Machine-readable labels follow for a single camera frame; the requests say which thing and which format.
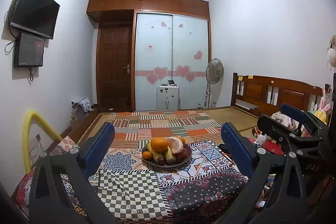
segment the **yellow pipe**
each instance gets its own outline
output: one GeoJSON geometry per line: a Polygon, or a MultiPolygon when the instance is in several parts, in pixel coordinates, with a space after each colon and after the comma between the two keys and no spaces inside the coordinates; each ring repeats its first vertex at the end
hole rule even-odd
{"type": "Polygon", "coordinates": [[[23,152],[23,161],[25,163],[25,168],[27,174],[31,171],[31,166],[29,162],[29,149],[28,149],[28,138],[29,138],[29,129],[31,120],[35,119],[39,122],[43,131],[53,140],[62,141],[63,138],[58,135],[58,133],[53,130],[53,128],[34,110],[29,110],[26,114],[25,121],[23,124],[23,138],[22,138],[22,152],[23,152]]]}

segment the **wooden headboard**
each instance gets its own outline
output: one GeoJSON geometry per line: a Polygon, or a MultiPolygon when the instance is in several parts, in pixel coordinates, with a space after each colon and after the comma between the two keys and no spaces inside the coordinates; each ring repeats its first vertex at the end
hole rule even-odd
{"type": "Polygon", "coordinates": [[[233,74],[231,105],[256,116],[272,115],[280,110],[282,103],[287,103],[300,110],[311,110],[312,103],[319,104],[322,88],[304,82],[275,77],[233,74]],[[245,108],[237,104],[236,99],[255,105],[245,108]]]}

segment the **bottle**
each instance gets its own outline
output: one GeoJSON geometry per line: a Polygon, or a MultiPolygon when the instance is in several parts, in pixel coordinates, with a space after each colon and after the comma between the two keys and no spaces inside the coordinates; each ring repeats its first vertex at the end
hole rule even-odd
{"type": "Polygon", "coordinates": [[[259,134],[257,137],[257,143],[261,146],[266,142],[267,137],[265,135],[259,134]]]}

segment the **door handle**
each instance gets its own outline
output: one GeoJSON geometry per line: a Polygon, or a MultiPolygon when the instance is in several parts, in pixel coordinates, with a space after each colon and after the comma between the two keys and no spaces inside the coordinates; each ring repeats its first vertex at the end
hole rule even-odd
{"type": "Polygon", "coordinates": [[[124,69],[127,69],[127,74],[129,74],[129,71],[130,71],[129,64],[127,64],[127,67],[124,67],[124,69]]]}

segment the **banana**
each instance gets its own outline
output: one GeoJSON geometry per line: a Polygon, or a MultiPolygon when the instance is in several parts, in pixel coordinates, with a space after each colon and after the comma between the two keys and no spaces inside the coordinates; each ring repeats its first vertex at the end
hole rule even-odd
{"type": "Polygon", "coordinates": [[[155,152],[152,147],[151,147],[151,142],[146,144],[147,150],[152,153],[152,157],[155,160],[155,162],[159,165],[164,165],[165,164],[165,158],[161,153],[155,152]]]}
{"type": "Polygon", "coordinates": [[[171,152],[171,148],[168,145],[167,149],[163,152],[163,155],[165,156],[166,162],[168,164],[172,164],[176,161],[175,155],[171,152]]]}

